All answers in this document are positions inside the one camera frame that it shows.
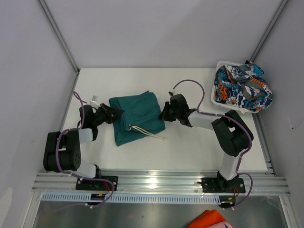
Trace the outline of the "teal green shorts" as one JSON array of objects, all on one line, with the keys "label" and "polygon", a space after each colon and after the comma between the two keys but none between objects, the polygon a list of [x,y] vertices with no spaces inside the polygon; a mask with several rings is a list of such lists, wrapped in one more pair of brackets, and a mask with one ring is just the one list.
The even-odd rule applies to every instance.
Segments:
[{"label": "teal green shorts", "polygon": [[124,110],[124,113],[113,123],[117,146],[146,136],[164,141],[168,139],[158,135],[165,130],[165,123],[159,119],[161,109],[153,92],[113,97],[109,99],[109,104],[111,108]]}]

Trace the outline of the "patterned blue orange shorts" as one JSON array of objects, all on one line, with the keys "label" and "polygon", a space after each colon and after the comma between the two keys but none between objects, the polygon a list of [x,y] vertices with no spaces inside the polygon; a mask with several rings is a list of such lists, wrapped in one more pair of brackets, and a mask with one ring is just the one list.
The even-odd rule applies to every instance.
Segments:
[{"label": "patterned blue orange shorts", "polygon": [[248,60],[239,66],[221,66],[214,77],[216,101],[253,112],[267,109],[273,101],[273,93],[263,74],[257,64]]}]

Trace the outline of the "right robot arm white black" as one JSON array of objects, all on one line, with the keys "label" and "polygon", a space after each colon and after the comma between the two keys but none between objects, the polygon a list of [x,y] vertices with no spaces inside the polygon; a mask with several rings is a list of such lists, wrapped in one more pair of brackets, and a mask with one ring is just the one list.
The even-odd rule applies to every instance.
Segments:
[{"label": "right robot arm white black", "polygon": [[198,108],[190,109],[185,97],[177,94],[165,103],[159,119],[167,122],[178,120],[187,127],[213,130],[224,152],[221,168],[215,178],[215,187],[224,191],[238,180],[242,157],[251,149],[254,137],[235,110],[216,114],[206,113]]}]

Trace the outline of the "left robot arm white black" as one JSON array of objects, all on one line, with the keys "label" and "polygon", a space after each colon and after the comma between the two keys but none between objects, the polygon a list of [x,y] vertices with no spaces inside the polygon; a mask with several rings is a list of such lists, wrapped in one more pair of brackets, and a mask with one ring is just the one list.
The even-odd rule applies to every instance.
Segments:
[{"label": "left robot arm white black", "polygon": [[81,106],[77,128],[48,133],[43,158],[45,171],[71,174],[88,181],[102,179],[98,165],[82,158],[81,145],[95,141],[98,126],[115,123],[123,113],[124,110],[105,104]]}]

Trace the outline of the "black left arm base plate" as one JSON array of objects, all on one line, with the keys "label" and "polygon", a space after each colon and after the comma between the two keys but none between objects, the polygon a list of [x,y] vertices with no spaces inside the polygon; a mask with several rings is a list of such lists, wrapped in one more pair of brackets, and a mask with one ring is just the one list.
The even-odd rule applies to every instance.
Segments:
[{"label": "black left arm base plate", "polygon": [[[118,176],[103,176],[102,178],[105,180],[108,180],[109,182],[111,182],[114,185],[114,191],[117,190]],[[76,190],[111,191],[111,190],[113,190],[113,188],[109,182],[77,179]]]}]

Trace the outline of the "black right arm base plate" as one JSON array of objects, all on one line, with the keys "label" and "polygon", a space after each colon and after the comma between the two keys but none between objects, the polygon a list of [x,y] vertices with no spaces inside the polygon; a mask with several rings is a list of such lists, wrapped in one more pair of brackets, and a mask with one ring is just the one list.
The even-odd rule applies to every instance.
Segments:
[{"label": "black right arm base plate", "polygon": [[204,193],[245,193],[244,180],[236,177],[232,180],[205,177],[197,182],[202,186]]}]

